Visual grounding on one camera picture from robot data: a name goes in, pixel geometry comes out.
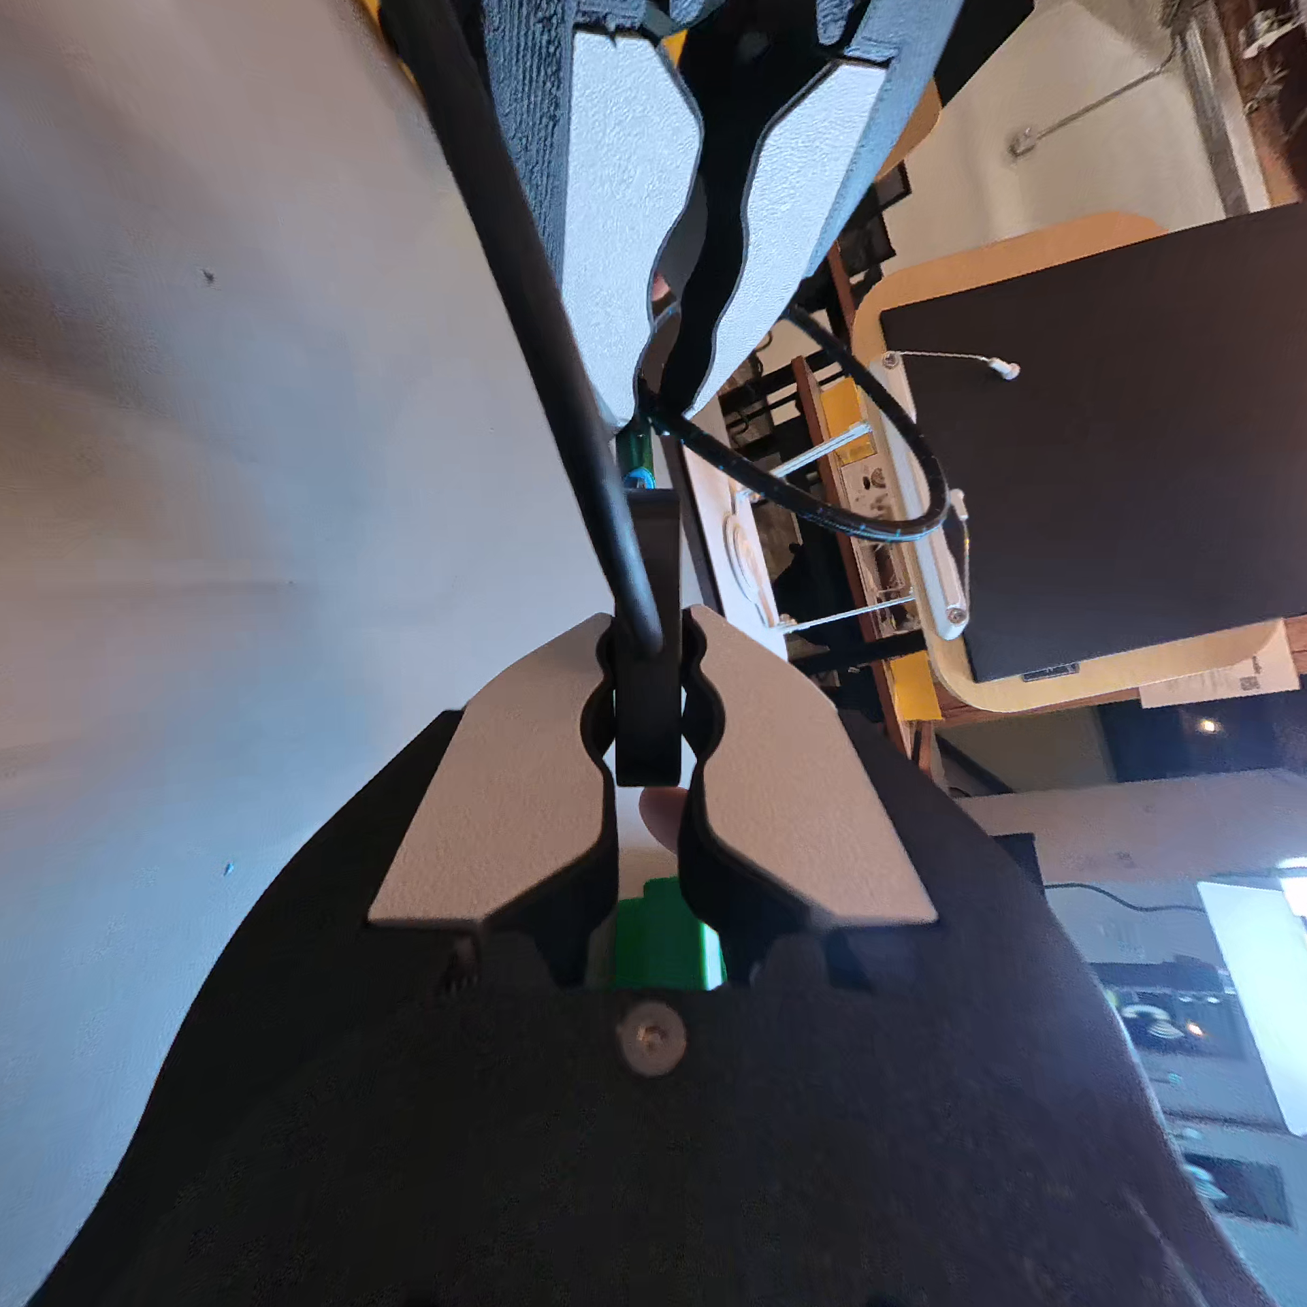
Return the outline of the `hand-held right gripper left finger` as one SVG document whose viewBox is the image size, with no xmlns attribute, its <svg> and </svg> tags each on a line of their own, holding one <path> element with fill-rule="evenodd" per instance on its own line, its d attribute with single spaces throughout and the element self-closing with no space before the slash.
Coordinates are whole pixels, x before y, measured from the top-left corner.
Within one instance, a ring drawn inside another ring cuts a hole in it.
<svg viewBox="0 0 1307 1307">
<path fill-rule="evenodd" d="M 596 614 L 491 679 L 452 737 L 367 905 L 367 923 L 523 933 L 582 987 L 618 897 L 610 615 Z"/>
</svg>

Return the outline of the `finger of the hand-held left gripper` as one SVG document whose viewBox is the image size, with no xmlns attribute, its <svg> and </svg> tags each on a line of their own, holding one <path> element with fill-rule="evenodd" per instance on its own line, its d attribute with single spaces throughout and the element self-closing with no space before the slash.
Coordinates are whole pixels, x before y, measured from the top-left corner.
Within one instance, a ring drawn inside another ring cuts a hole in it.
<svg viewBox="0 0 1307 1307">
<path fill-rule="evenodd" d="M 693 188 L 702 116 L 659 43 L 575 32 L 561 302 L 601 415 L 624 427 L 653 285 Z"/>
<path fill-rule="evenodd" d="M 888 69 L 836 60 L 786 100 L 747 99 L 704 139 L 704 241 L 659 400 L 693 416 L 773 325 L 820 246 Z"/>
</svg>

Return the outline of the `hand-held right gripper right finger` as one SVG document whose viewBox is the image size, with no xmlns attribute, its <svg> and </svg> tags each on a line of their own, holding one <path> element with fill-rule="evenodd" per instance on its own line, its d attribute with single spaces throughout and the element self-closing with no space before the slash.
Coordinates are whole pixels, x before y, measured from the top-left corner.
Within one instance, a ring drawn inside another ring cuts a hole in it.
<svg viewBox="0 0 1307 1307">
<path fill-rule="evenodd" d="M 693 776 L 677 883 L 747 987 L 783 936 L 933 926 L 940 910 L 831 702 L 706 605 L 684 610 Z"/>
</svg>

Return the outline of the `wooden desk with black legs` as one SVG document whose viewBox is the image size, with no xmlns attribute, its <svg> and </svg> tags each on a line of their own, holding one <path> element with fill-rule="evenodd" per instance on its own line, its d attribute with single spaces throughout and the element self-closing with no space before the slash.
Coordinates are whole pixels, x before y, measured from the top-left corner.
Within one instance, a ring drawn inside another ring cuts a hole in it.
<svg viewBox="0 0 1307 1307">
<path fill-rule="evenodd" d="M 829 248 L 813 285 L 814 289 L 803 289 L 798 302 L 803 302 L 809 315 L 826 311 L 829 332 L 848 343 L 861 288 L 851 281 L 839 241 Z M 791 359 L 791 377 L 795 400 L 808 433 L 808 447 L 814 447 L 826 443 L 826 420 L 820 409 L 822 386 L 818 382 L 809 354 Z M 833 593 L 833 601 L 818 601 L 814 614 L 826 615 L 864 607 L 867 602 L 851 556 L 851 537 L 829 531 L 805 531 L 805 547 L 814 552 L 814 562 L 809 565 L 813 578 L 820 578 Z M 889 659 L 924 649 L 922 632 L 896 629 L 888 610 L 877 610 L 833 618 L 808 635 L 818 644 L 826 644 L 826 651 L 839 663 L 839 704 L 877 719 L 897 754 L 908 756 L 924 773 L 940 776 L 941 764 L 936 757 L 936 721 L 900 721 L 888 679 Z"/>
</svg>

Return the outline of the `black white printed sheet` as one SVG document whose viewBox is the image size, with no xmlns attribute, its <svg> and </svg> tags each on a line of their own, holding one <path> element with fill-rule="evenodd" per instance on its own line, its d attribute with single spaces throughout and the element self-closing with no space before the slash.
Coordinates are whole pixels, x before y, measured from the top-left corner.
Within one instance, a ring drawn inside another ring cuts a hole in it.
<svg viewBox="0 0 1307 1307">
<path fill-rule="evenodd" d="M 855 515 L 896 518 L 884 469 L 877 456 L 843 462 L 839 477 L 847 508 Z M 910 598 L 910 572 L 900 547 L 851 537 L 851 556 L 864 591 L 864 602 L 888 605 L 889 598 Z"/>
</svg>

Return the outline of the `white laptop stand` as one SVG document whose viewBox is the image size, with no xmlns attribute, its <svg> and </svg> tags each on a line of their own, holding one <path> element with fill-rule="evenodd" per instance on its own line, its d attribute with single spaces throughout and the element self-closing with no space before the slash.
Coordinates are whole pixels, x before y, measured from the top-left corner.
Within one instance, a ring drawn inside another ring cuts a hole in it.
<svg viewBox="0 0 1307 1307">
<path fill-rule="evenodd" d="M 851 618 L 860 614 L 884 610 L 900 602 L 917 602 L 924 614 L 924 629 L 945 641 L 954 641 L 963 637 L 970 618 L 970 531 L 967 531 L 967 505 L 965 495 L 958 487 L 949 487 L 941 477 L 940 461 L 927 444 L 922 429 L 917 427 L 917 412 L 910 407 L 910 393 L 906 386 L 906 359 L 930 356 L 930 359 L 949 359 L 949 361 L 976 361 L 989 372 L 1001 377 L 1003 382 L 1015 382 L 1021 372 L 1016 361 L 1007 361 L 996 354 L 976 354 L 976 351 L 936 351 L 936 350 L 906 350 L 906 351 L 883 351 L 880 361 L 867 368 L 857 361 L 847 350 L 836 350 L 840 365 L 855 377 L 861 393 L 875 403 L 880 415 L 884 451 L 889 461 L 889 481 L 892 488 L 904 495 L 914 518 L 904 526 L 892 526 L 888 518 L 864 518 L 851 510 L 813 500 L 809 495 L 798 491 L 790 484 L 791 471 L 803 471 L 805 466 L 826 461 L 833 451 L 840 447 L 848 437 L 857 437 L 860 429 L 848 429 L 843 437 L 831 443 L 820 443 L 803 456 L 777 466 L 777 471 L 764 471 L 743 459 L 739 451 L 719 444 L 712 435 L 706 435 L 693 422 L 684 420 L 677 425 L 677 435 L 684 435 L 684 444 L 697 453 L 702 461 L 723 471 L 729 481 L 732 500 L 724 515 L 724 548 L 729 567 L 734 572 L 743 593 L 756 602 L 769 629 L 780 632 L 803 632 L 818 629 L 833 618 Z M 791 512 L 800 521 L 808 521 L 814 527 L 840 534 L 848 537 L 867 537 L 877 544 L 904 547 L 922 575 L 914 583 L 910 598 L 896 601 L 888 605 L 864 605 L 840 610 L 833 615 L 813 618 L 813 620 L 791 620 L 781 618 L 777 607 L 769 607 L 761 598 L 761 565 L 745 547 L 743 518 L 751 512 L 756 503 L 773 503 Z"/>
</svg>

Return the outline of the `small yellow object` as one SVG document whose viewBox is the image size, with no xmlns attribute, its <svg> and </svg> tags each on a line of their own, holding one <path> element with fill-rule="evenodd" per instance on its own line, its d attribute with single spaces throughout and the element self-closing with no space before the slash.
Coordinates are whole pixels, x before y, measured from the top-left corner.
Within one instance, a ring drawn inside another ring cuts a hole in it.
<svg viewBox="0 0 1307 1307">
<path fill-rule="evenodd" d="M 831 461 L 836 466 L 860 462 L 877 456 L 877 435 L 867 416 L 867 407 L 857 382 L 847 376 L 820 389 L 820 409 L 826 420 L 826 443 L 843 437 L 848 429 L 860 429 L 857 437 L 840 443 Z"/>
<path fill-rule="evenodd" d="M 941 721 L 932 663 L 924 649 L 888 663 L 892 707 L 900 721 Z"/>
</svg>

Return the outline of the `green plastic bin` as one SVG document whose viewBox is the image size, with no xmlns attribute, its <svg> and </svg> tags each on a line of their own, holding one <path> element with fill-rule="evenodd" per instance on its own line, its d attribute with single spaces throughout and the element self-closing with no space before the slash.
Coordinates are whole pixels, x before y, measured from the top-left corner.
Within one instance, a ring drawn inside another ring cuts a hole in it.
<svg viewBox="0 0 1307 1307">
<path fill-rule="evenodd" d="M 716 931 L 697 918 L 677 878 L 653 878 L 616 904 L 610 989 L 712 992 L 724 984 Z"/>
</svg>

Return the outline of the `white printed paper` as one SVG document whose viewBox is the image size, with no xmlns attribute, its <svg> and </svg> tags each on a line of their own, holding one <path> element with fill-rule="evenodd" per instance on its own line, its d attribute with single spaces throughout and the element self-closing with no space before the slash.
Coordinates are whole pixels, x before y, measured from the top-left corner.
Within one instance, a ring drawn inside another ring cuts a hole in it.
<svg viewBox="0 0 1307 1307">
<path fill-rule="evenodd" d="M 1144 708 L 1161 708 L 1213 704 L 1223 699 L 1293 693 L 1302 676 L 1304 615 L 1293 615 L 1278 620 L 1265 644 L 1247 659 L 1208 673 L 1150 684 L 1139 690 L 1139 702 Z"/>
</svg>

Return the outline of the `tan laptop with black cover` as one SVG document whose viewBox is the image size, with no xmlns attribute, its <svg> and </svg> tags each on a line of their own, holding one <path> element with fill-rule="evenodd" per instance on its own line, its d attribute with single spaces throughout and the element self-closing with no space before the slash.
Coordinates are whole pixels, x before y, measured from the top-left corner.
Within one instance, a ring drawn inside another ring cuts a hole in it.
<svg viewBox="0 0 1307 1307">
<path fill-rule="evenodd" d="M 857 307 L 970 510 L 970 618 L 927 654 L 1015 713 L 1304 667 L 1304 205 L 1178 233 L 1102 211 L 917 264 Z"/>
</svg>

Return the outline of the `metal wall conduit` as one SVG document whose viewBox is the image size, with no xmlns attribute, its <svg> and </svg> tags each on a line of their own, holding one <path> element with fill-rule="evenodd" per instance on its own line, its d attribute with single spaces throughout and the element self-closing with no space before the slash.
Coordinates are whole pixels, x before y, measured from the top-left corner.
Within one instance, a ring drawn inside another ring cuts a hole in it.
<svg viewBox="0 0 1307 1307">
<path fill-rule="evenodd" d="M 1042 125 L 1042 126 L 1028 125 L 1028 126 L 1012 131 L 1007 136 L 1007 154 L 1012 161 L 1028 157 L 1029 153 L 1038 149 L 1040 141 L 1051 139 L 1053 135 L 1059 135 L 1059 131 L 1063 131 L 1063 129 L 1069 129 L 1069 126 L 1089 119 L 1091 113 L 1102 110 L 1106 105 L 1117 103 L 1124 95 L 1128 95 L 1128 92 L 1133 92 L 1139 88 L 1147 88 L 1150 82 L 1155 82 L 1157 77 L 1161 77 L 1173 68 L 1173 63 L 1178 60 L 1178 52 L 1181 52 L 1178 43 L 1173 43 L 1166 50 L 1166 56 L 1160 64 L 1155 64 L 1150 73 L 1142 73 L 1142 74 L 1131 77 L 1120 88 L 1115 88 L 1115 90 L 1094 99 L 1086 105 L 1075 109 L 1071 113 L 1065 113 L 1065 116 L 1062 116 L 1062 119 L 1055 119 L 1051 125 Z"/>
</svg>

